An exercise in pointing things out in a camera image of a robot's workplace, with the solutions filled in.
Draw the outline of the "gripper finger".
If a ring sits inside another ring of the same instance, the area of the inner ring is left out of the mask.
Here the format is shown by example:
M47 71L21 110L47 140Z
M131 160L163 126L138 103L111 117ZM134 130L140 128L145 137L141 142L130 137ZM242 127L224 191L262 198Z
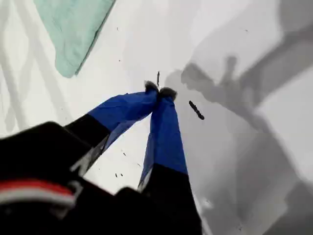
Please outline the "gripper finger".
M152 112L158 94L157 85L147 81L145 91L111 97L66 125L68 131L91 147L70 167L70 171L83 176L113 142Z
M144 168L138 188L151 203L154 232L159 235L200 235L196 209L175 109L177 93L162 88L151 115Z

